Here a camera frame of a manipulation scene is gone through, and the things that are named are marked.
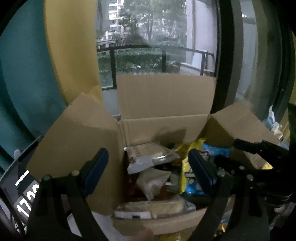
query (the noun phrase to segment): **yellow curtain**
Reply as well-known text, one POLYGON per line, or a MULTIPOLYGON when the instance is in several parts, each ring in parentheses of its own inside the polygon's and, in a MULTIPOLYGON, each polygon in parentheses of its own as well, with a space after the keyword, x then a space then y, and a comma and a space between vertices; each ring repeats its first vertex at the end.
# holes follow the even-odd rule
MULTIPOLYGON (((296 50, 296 37, 293 35, 293 41, 294 41, 294 48, 296 50)), ((296 78, 294 82, 294 87, 292 90, 292 94, 290 97, 290 103, 296 104, 296 78)), ((280 124, 283 126, 282 132, 283 132, 283 139, 287 142, 290 142, 290 130, 289 130, 289 119, 288 119, 288 110, 285 111, 285 114, 280 122, 280 124)))
POLYGON ((52 65, 64 100, 81 92, 102 102, 95 43, 96 0, 45 0, 44 24, 52 65))

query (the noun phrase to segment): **open cardboard box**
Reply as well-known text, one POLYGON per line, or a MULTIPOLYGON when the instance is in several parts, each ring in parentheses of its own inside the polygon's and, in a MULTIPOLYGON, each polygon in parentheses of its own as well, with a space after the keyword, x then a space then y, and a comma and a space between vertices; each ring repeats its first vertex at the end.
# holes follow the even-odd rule
MULTIPOLYGON (((278 143, 273 133, 242 103, 209 114, 215 79, 179 74, 131 75, 117 77, 121 121, 118 123, 90 95, 80 94, 48 130, 28 164, 37 179, 45 174, 68 175, 80 169, 105 147, 109 163, 86 201, 92 211, 112 215, 125 202, 124 146, 159 141, 162 144, 193 142, 206 137, 216 147, 232 147, 235 138, 250 142, 263 139, 278 143)), ((260 168, 265 161, 234 149, 232 158, 247 167, 260 168)), ((143 227, 154 234, 173 233, 197 226, 205 209, 165 219, 113 219, 124 235, 134 235, 143 227)))

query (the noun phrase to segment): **teal curtain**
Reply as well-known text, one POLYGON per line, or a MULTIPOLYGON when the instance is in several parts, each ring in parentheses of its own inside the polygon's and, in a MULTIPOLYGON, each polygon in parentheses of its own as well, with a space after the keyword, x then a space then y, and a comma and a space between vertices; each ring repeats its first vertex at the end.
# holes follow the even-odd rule
POLYGON ((0 36, 0 167, 23 151, 66 108, 44 29, 43 0, 28 0, 0 36))

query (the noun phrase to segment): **white digit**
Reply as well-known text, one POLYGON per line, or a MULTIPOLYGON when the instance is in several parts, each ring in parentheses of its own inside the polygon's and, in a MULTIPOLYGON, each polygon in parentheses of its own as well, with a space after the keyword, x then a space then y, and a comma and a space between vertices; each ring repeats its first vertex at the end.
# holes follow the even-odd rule
POLYGON ((38 184, 33 185, 32 186, 33 192, 36 193, 38 188, 39 188, 38 184))
POLYGON ((26 204, 26 206, 27 206, 27 208, 29 209, 29 211, 31 211, 31 207, 29 206, 27 200, 24 199, 24 198, 20 201, 20 205, 23 205, 23 204, 26 204))
POLYGON ((17 205, 17 209, 20 213, 23 212, 27 217, 29 217, 29 214, 27 214, 26 211, 23 210, 19 205, 17 205))
POLYGON ((27 192, 27 197, 28 197, 29 200, 31 200, 32 197, 35 198, 35 196, 36 196, 35 193, 33 193, 33 192, 31 192, 31 191, 28 191, 28 192, 27 192))

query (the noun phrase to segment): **metal bolt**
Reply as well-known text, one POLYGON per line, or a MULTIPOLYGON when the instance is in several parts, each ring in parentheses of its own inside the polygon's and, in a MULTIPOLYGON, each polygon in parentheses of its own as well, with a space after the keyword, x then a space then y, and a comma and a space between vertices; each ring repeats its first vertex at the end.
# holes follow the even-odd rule
POLYGON ((217 172, 217 175, 219 177, 224 177, 225 176, 225 171, 223 169, 220 169, 218 172, 217 172))
POLYGON ((254 177, 253 177, 253 175, 248 174, 248 175, 247 175, 247 179, 248 179, 249 181, 253 181, 253 180, 254 180, 254 177))
POLYGON ((44 181, 48 181, 49 179, 51 179, 51 176, 50 175, 47 175, 46 174, 46 175, 43 176, 43 180, 44 181))
POLYGON ((71 172, 72 176, 74 176, 74 177, 78 176, 79 173, 80 173, 79 170, 74 170, 71 172))

